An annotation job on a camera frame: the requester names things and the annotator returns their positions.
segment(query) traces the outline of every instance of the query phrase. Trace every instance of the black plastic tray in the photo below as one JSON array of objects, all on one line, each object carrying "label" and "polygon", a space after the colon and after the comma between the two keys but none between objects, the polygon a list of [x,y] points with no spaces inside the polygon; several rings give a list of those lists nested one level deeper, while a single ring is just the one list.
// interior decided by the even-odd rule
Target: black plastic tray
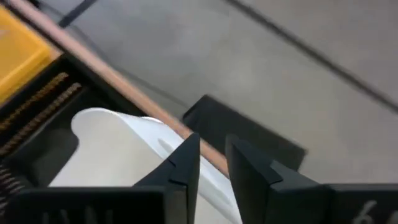
[{"label": "black plastic tray", "polygon": [[249,141],[293,170],[299,169],[306,154],[305,149],[208,95],[200,98],[183,115],[182,121],[222,154],[225,154],[229,134]]},{"label": "black plastic tray", "polygon": [[70,129],[70,122],[77,112],[102,107],[136,116],[146,115],[74,56],[64,54],[3,104],[0,118],[4,120],[13,114],[62,72],[68,76],[52,91],[26,106],[0,132],[0,146],[4,146],[71,86],[77,87],[12,149],[2,154],[2,161],[23,173],[34,186],[47,186],[75,151],[78,140]]}]

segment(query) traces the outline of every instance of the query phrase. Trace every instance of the gray floor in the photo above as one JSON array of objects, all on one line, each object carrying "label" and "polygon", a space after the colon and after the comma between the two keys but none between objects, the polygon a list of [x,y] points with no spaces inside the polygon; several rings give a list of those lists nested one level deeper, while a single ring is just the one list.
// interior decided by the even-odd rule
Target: gray floor
[{"label": "gray floor", "polygon": [[[46,2],[65,13],[79,0]],[[249,1],[398,100],[392,1],[304,2]],[[398,182],[398,116],[224,1],[98,0],[73,25],[113,65],[178,98],[126,74],[175,116],[211,94],[308,149],[300,171],[314,180]]]}]

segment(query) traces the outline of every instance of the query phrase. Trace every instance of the yellow plastic lid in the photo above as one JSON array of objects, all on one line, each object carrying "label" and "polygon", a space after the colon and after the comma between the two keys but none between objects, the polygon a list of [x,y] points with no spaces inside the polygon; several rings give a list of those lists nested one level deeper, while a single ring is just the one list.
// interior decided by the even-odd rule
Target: yellow plastic lid
[{"label": "yellow plastic lid", "polygon": [[0,5],[0,103],[51,62],[50,47]]}]

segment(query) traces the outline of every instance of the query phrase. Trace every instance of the wooden stick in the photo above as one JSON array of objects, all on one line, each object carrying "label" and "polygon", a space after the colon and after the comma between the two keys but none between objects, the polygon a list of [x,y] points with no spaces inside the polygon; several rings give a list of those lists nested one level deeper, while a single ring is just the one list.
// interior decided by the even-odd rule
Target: wooden stick
[{"label": "wooden stick", "polygon": [[[191,135],[192,131],[184,126],[179,120],[168,114],[168,112],[153,102],[138,88],[129,83],[119,72],[115,71],[101,59],[96,57],[84,46],[79,44],[74,38],[70,37],[63,29],[54,24],[50,18],[38,11],[33,5],[25,0],[8,0],[8,3],[21,14],[25,15],[31,22],[46,31],[53,40],[68,49],[68,51],[76,58],[86,63],[87,66],[119,91],[124,97],[137,105],[142,111],[170,126],[184,139]],[[228,177],[228,166],[225,156],[220,154],[204,140],[200,141],[200,152],[209,162]]]}]

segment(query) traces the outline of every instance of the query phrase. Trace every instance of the white plastic object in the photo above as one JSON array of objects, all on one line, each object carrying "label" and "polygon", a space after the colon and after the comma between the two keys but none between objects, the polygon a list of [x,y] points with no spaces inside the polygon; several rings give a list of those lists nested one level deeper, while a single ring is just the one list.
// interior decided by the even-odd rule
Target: white plastic object
[{"label": "white plastic object", "polygon": [[[155,118],[90,108],[72,119],[79,145],[50,187],[130,187],[182,142]],[[200,157],[195,223],[241,223],[231,182]]]}]

